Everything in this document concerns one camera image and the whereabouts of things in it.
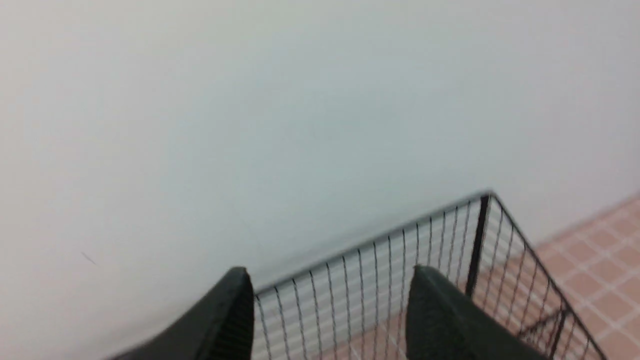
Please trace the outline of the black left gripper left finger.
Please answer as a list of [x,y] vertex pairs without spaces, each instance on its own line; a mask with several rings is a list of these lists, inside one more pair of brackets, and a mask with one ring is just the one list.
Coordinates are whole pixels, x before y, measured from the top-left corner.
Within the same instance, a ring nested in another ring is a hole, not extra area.
[[255,293],[245,267],[230,268],[168,328],[115,360],[249,360]]

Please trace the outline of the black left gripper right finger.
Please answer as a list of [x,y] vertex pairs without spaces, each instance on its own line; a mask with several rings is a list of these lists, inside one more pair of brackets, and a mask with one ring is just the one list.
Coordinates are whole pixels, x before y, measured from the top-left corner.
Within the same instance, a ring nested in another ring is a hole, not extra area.
[[496,322],[438,269],[416,265],[407,299],[409,360],[544,360]]

